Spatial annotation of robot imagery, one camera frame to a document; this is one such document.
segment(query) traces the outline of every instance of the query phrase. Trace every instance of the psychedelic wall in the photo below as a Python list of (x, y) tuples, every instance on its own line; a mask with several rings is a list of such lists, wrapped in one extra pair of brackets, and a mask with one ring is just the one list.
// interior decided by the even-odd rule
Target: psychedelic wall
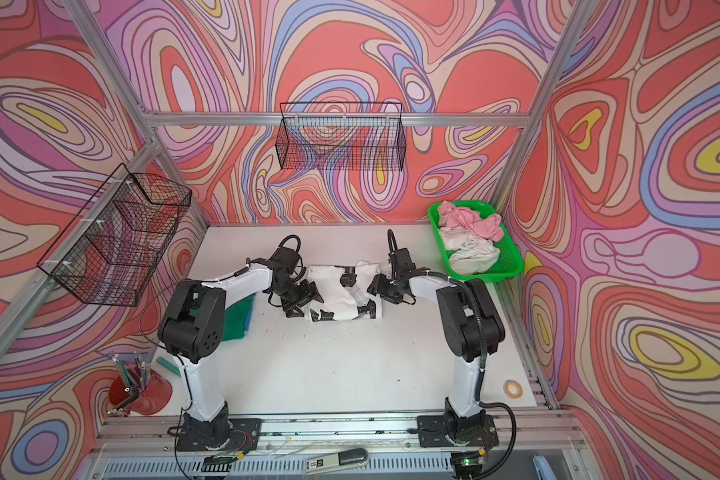
[(155, 111), (397, 99), (413, 112), (527, 111), (570, 5), (557, 0), (97, 2)]
[(604, 0), (505, 220), (605, 478), (720, 478), (720, 2)]
[[(410, 112), (527, 112), (568, 2), (102, 2), (148, 110), (279, 111), (399, 101)], [(159, 131), (211, 223), (412, 221), (487, 199), (516, 128), (409, 128), (402, 172), (280, 171), (277, 128)]]
[(413, 221), (443, 199), (487, 200), (517, 128), (408, 128), (403, 171), (280, 170), (273, 127), (163, 127), (158, 134), (211, 223)]
[[(0, 314), (107, 175), (141, 147), (61, 2), (0, 2)], [(0, 478), (70, 478), (115, 377), (108, 356), (145, 352), (135, 316), (189, 272), (204, 226), (185, 219), (142, 305), (54, 292), (0, 360)], [(166, 300), (144, 315), (153, 332)]]

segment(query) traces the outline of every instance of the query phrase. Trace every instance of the white cloth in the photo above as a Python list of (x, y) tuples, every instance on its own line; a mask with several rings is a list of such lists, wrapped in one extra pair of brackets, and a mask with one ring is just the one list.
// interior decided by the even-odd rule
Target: white cloth
[(448, 263), (457, 274), (482, 274), (499, 259), (501, 250), (491, 240), (462, 226), (444, 226), (439, 231), (445, 250), (453, 251)]
[(315, 282), (322, 302), (313, 300), (307, 304), (305, 316), (312, 321), (311, 311), (332, 312), (333, 320), (353, 320), (358, 318), (357, 307), (365, 306), (369, 300), (376, 304), (376, 318), (381, 318), (381, 298), (367, 293), (376, 274), (381, 272), (378, 264), (358, 262), (355, 266), (356, 283), (353, 287), (341, 284), (341, 275), (345, 273), (343, 266), (309, 265), (307, 280)]

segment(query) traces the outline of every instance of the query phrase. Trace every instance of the red wire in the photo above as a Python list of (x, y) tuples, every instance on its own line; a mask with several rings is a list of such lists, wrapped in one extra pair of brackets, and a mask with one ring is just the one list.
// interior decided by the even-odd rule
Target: red wire
[[(251, 450), (253, 449), (253, 438), (251, 438), (251, 436), (248, 435), (247, 432), (244, 432), (244, 431), (242, 431), (242, 430), (232, 430), (231, 432), (232, 432), (232, 433), (240, 432), (242, 435), (244, 435), (244, 436), (249, 440), (249, 442), (251, 443)], [(237, 452), (237, 451), (238, 451), (240, 448), (242, 448), (244, 445), (245, 445), (245, 440), (242, 441), (242, 444), (241, 444), (239, 447), (237, 447), (237, 450), (235, 450), (235, 452)]]

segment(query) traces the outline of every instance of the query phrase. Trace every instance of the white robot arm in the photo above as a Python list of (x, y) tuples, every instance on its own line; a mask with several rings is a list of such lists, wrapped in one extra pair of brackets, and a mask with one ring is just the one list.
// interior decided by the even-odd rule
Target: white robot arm
[[(285, 246), (296, 240), (294, 249)], [(183, 370), (190, 405), (178, 434), (177, 450), (218, 450), (229, 442), (229, 410), (219, 389), (215, 356), (224, 331), (227, 309), (256, 292), (277, 295), (286, 316), (303, 316), (301, 307), (322, 301), (314, 282), (305, 273), (301, 239), (286, 236), (268, 259), (248, 260), (241, 270), (210, 280), (184, 280), (173, 292), (157, 330), (165, 350)], [(298, 264), (301, 271), (296, 273)]]
[[(495, 434), (483, 437), (483, 431), (488, 430), (486, 422), (492, 419), (480, 402), (480, 388), (487, 360), (504, 339), (504, 330), (485, 284), (480, 280), (463, 283), (439, 272), (416, 268), (407, 249), (397, 248), (391, 230), (388, 237), (391, 278), (377, 275), (368, 293), (393, 303), (411, 296), (438, 305), (445, 340), (455, 355), (442, 433), (452, 445), (474, 441), (486, 448), (497, 445)], [(297, 240), (295, 250), (284, 246), (289, 239)], [(158, 338), (184, 371), (191, 399), (177, 450), (219, 450), (229, 442), (229, 410), (218, 387), (218, 371), (211, 355), (221, 341), (225, 311), (260, 291), (278, 295), (287, 316), (303, 316), (301, 307), (307, 302), (322, 301), (315, 284), (301, 279), (302, 262), (301, 271), (296, 273), (301, 261), (300, 245), (298, 237), (291, 235), (267, 260), (248, 260), (243, 269), (233, 274), (185, 280), (177, 285), (158, 328)]]
[[(406, 295), (435, 303), (440, 309), (445, 340), (456, 356), (440, 424), (443, 436), (453, 445), (477, 440), (478, 445), (497, 445), (498, 437), (483, 435), (486, 422), (492, 422), (492, 418), (485, 414), (487, 404), (480, 401), (480, 390), (487, 362), (504, 340), (505, 331), (485, 283), (461, 282), (428, 268), (416, 268), (407, 249), (397, 248), (392, 230), (387, 232), (387, 238), (391, 277), (376, 276), (369, 293), (393, 303), (404, 302)], [(421, 429), (419, 432), (422, 446), (428, 446), (424, 445)]]

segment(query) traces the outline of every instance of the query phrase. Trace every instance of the black wire basket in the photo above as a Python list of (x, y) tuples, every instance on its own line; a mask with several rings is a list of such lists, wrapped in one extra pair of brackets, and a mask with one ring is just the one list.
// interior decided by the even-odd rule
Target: black wire basket
[(280, 104), (275, 148), (282, 170), (400, 170), (405, 163), (398, 102)]
[(37, 266), (80, 302), (137, 306), (192, 192), (160, 175), (130, 172), (118, 187), (109, 188), (117, 188), (112, 199), (52, 270), (42, 267), (42, 259)]

